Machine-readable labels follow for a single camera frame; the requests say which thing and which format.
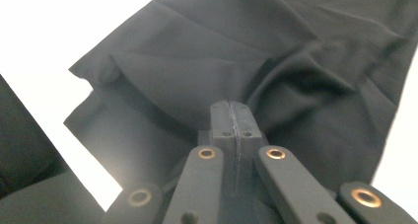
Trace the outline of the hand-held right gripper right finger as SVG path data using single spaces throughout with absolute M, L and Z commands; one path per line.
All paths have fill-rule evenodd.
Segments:
M 237 102 L 233 102 L 233 130 L 236 135 L 234 194 L 246 195 L 253 191 L 256 174 L 253 157 L 264 145 L 264 138 L 250 108 Z

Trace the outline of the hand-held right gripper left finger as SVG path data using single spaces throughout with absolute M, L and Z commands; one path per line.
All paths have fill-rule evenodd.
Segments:
M 199 146 L 215 146 L 224 154 L 223 194 L 237 196 L 236 136 L 231 105 L 222 101 L 210 107 L 210 127 L 198 131 Z

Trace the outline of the black pants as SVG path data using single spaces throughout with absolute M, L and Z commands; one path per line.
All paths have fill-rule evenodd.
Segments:
M 0 224 L 418 224 L 371 185 L 417 47 L 418 0 L 152 0 L 72 67 L 109 208 L 0 77 Z M 263 133 L 250 194 L 198 145 L 222 101 Z

